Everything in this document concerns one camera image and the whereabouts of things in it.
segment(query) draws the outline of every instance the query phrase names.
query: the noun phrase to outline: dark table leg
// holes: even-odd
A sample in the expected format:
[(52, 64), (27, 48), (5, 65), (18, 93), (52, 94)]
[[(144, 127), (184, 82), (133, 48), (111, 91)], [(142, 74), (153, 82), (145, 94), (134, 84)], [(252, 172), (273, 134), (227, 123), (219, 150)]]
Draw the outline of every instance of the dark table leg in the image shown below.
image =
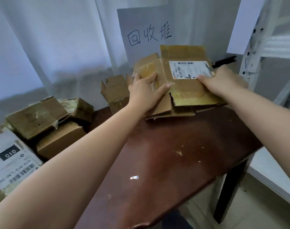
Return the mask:
[(252, 158), (253, 155), (245, 161), (239, 163), (227, 173), (214, 212), (214, 219), (217, 223), (220, 224), (224, 220), (232, 200), (239, 188), (239, 183), (244, 178)]

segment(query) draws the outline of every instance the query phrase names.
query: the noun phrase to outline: dark red tabletop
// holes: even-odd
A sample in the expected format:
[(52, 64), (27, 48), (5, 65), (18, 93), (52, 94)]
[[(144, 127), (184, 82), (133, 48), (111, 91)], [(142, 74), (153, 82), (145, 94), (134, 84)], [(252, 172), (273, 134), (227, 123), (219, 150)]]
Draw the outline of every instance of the dark red tabletop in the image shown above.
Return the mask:
[[(90, 128), (111, 116), (109, 108), (95, 112)], [(152, 225), (261, 146), (226, 107), (194, 117), (142, 120), (76, 229)]]

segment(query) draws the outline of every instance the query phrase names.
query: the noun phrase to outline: white curtain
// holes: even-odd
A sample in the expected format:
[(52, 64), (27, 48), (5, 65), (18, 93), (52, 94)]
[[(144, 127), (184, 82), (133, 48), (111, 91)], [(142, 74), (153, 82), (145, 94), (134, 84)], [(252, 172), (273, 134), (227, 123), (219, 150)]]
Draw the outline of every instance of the white curtain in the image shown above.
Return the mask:
[(0, 0), (0, 123), (48, 95), (106, 107), (100, 81), (132, 73), (116, 10), (160, 4), (182, 32), (176, 44), (227, 57), (240, 0)]

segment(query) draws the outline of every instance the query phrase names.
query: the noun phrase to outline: person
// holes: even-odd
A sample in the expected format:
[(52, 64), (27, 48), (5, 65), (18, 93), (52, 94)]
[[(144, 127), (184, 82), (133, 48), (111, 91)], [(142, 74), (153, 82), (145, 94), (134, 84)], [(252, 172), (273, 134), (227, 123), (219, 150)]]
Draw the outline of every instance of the person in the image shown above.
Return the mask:
[[(152, 91), (149, 84), (155, 78), (155, 73), (144, 79), (136, 75), (126, 107), (46, 162), (7, 196), (0, 203), (0, 229), (74, 228), (129, 133), (171, 87), (166, 84)], [(225, 65), (213, 78), (197, 78), (232, 106), (290, 177), (290, 110), (246, 89), (242, 78)]]

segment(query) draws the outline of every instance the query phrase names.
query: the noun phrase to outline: floor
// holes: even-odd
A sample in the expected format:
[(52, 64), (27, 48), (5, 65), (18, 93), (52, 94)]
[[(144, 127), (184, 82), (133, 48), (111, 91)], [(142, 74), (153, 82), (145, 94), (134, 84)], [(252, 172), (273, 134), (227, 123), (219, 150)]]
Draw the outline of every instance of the floor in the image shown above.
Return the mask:
[[(213, 219), (209, 202), (214, 185), (182, 205), (181, 214), (195, 229), (290, 229), (290, 204), (247, 174), (241, 182), (226, 218)], [(161, 228), (159, 223), (154, 229)]]

